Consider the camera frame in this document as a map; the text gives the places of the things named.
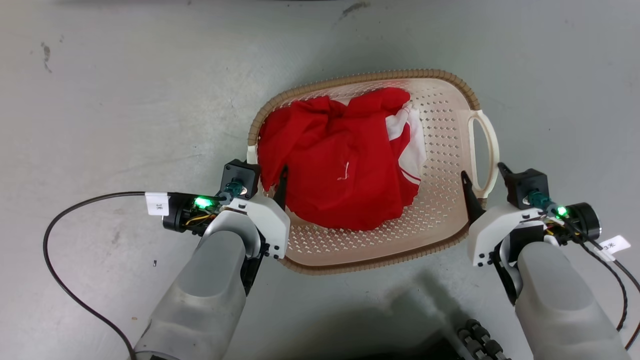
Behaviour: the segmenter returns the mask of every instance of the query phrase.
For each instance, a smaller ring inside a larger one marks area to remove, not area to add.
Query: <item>white cable label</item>
[[[613,254],[620,250],[630,248],[631,244],[629,244],[629,241],[623,238],[622,235],[617,235],[607,241],[600,242],[600,246],[602,250],[596,250],[598,255],[606,261],[615,261],[616,258],[613,257]]]
[[[169,215],[169,195],[167,193],[145,192],[149,215]]]

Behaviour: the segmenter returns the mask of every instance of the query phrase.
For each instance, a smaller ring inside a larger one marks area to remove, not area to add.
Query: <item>black cable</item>
[[[131,346],[131,343],[129,342],[129,339],[127,339],[127,336],[125,336],[125,334],[122,332],[122,330],[120,330],[120,328],[118,328],[114,323],[109,321],[109,319],[107,319],[104,316],[102,316],[96,310],[92,309],[89,305],[85,304],[82,300],[80,300],[75,294],[73,294],[71,292],[71,290],[69,290],[67,285],[65,285],[65,283],[62,282],[62,280],[60,279],[60,277],[58,276],[56,271],[53,270],[53,265],[51,265],[51,260],[49,259],[49,235],[51,234],[51,229],[53,229],[53,226],[56,225],[56,223],[63,216],[65,216],[66,214],[70,213],[71,211],[73,211],[73,210],[75,210],[77,208],[82,208],[83,206],[89,205],[89,204],[91,204],[93,202],[97,202],[97,201],[100,201],[100,200],[106,200],[106,199],[112,199],[114,197],[144,196],[144,195],[145,195],[145,192],[110,193],[110,194],[107,194],[107,195],[94,197],[92,199],[85,200],[85,201],[82,201],[82,202],[80,202],[80,203],[78,203],[76,205],[73,205],[72,207],[66,209],[65,211],[62,211],[60,214],[58,214],[58,216],[56,216],[51,221],[51,223],[47,227],[47,231],[44,233],[44,240],[42,241],[42,252],[44,253],[44,261],[47,263],[47,268],[49,269],[49,272],[51,273],[51,276],[53,276],[53,278],[56,280],[58,285],[60,285],[62,290],[64,290],[65,293],[67,293],[67,295],[69,295],[69,297],[74,299],[74,301],[77,302],[80,306],[82,306],[85,310],[87,310],[93,316],[97,317],[102,322],[107,324],[110,328],[112,328],[118,334],[120,339],[122,339],[122,341],[124,341],[125,345],[127,346],[127,351],[129,352],[129,357],[131,358],[131,360],[136,360],[136,353],[133,350],[133,347]]]
[[[569,221],[565,221],[564,222],[564,226],[569,230],[569,232],[571,233],[571,235],[578,240],[579,243],[581,243],[581,241],[578,239],[578,237],[575,235],[575,233],[579,233],[584,239],[587,239],[590,243],[593,244],[593,246],[596,247],[596,249],[602,251],[602,246],[600,246],[599,243],[597,243],[596,241],[590,239],[588,236],[586,236],[581,230],[576,229],[571,223],[569,223]],[[622,272],[631,280],[631,282],[633,283],[633,285],[636,287],[636,289],[638,290],[638,292],[640,293],[640,283],[638,283],[638,280],[636,279],[636,277],[633,276],[633,274],[631,274],[629,272],[629,270],[627,270],[627,268],[625,268],[624,265],[622,265],[622,263],[620,263],[618,260],[613,261],[614,264],[616,264],[616,266],[622,270]],[[634,344],[634,342],[636,341],[636,338],[638,337],[638,334],[640,334],[640,322],[638,323],[636,330],[634,331],[633,335],[631,335],[631,338],[629,339],[628,343],[625,345],[625,349],[629,350],[631,348],[631,345]]]
[[[628,307],[627,289],[625,288],[625,285],[622,283],[622,279],[620,279],[620,276],[618,275],[618,273],[615,270],[613,270],[613,268],[609,266],[609,264],[607,264],[606,261],[604,261],[603,259],[600,259],[600,256],[597,256],[596,254],[594,254],[593,251],[589,250],[589,248],[587,248],[583,243],[580,243],[580,246],[582,247],[582,249],[584,249],[584,251],[587,252],[587,254],[589,254],[592,258],[598,260],[598,262],[600,262],[602,266],[606,267],[616,278],[616,280],[618,281],[618,285],[620,285],[620,289],[622,290],[622,316],[620,317],[618,326],[616,326],[616,330],[620,331],[620,329],[622,329],[622,327],[625,324],[625,320],[627,319],[627,307]]]

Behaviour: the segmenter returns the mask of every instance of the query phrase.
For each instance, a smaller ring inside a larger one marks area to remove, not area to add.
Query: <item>beige plastic basket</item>
[[[401,218],[372,231],[326,229],[291,212],[287,254],[281,262],[304,274],[336,274],[376,268],[446,249],[467,235],[468,217],[460,172],[466,170],[476,196],[484,201],[493,189],[499,161],[498,143],[489,119],[471,88],[441,70],[402,70],[362,74],[305,85],[272,98],[258,112],[249,132],[247,159],[255,163],[259,130],[275,109],[293,101],[328,95],[348,99],[385,87],[411,93],[424,127],[427,161],[422,168],[418,196]],[[490,171],[478,187],[473,120],[487,137]]]

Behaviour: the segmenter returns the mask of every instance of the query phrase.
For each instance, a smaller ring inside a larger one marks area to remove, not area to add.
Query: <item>basket rim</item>
[[[438,69],[412,69],[412,70],[390,70],[383,72],[369,72],[365,74],[356,74],[351,76],[344,76],[340,78],[332,78],[324,81],[318,81],[317,83],[311,83],[301,85],[296,88],[286,90],[279,93],[269,100],[256,114],[251,128],[249,130],[249,136],[247,139],[248,146],[252,147],[257,145],[258,135],[262,124],[267,119],[269,114],[277,109],[283,102],[292,98],[306,95],[311,92],[319,90],[326,90],[335,88],[338,86],[352,85],[358,83],[368,83],[371,81],[381,80],[398,80],[398,79],[439,79],[448,82],[457,88],[467,100],[469,108],[471,110],[480,110],[480,102],[478,101],[475,93],[471,90],[471,87],[467,85],[461,78],[451,74],[450,72],[438,70]],[[486,206],[486,199],[480,199],[483,208]],[[436,243],[425,245],[417,249],[408,250],[399,254],[386,256],[382,258],[358,261],[355,263],[335,265],[335,266],[307,266],[297,263],[287,256],[283,259],[279,259],[287,268],[307,275],[328,275],[328,274],[340,274],[344,272],[354,272],[361,270],[368,270],[373,268],[379,268],[396,263],[402,263],[411,259],[416,259],[421,256],[432,254],[441,250],[448,249],[453,245],[458,244],[468,234],[469,224],[467,222],[456,234],[446,239],[440,240]]]

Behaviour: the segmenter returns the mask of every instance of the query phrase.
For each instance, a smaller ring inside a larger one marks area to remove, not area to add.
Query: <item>red garment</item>
[[[398,165],[408,131],[389,141],[385,119],[409,99],[404,90],[384,88],[348,106],[319,97],[274,111],[260,129],[263,187],[277,185],[287,165],[287,206],[306,221],[371,230],[399,218],[418,185]]]

